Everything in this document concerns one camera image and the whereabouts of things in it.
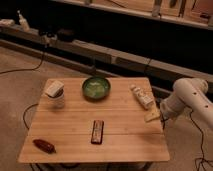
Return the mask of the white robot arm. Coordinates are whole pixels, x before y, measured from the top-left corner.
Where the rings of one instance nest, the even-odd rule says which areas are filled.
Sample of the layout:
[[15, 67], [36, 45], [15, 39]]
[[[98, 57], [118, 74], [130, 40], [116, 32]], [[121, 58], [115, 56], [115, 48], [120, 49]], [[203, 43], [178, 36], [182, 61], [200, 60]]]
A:
[[160, 102], [160, 112], [164, 119], [178, 117], [186, 107], [199, 114], [213, 130], [213, 102], [206, 93], [208, 83], [200, 78], [181, 78], [174, 82], [173, 92]]

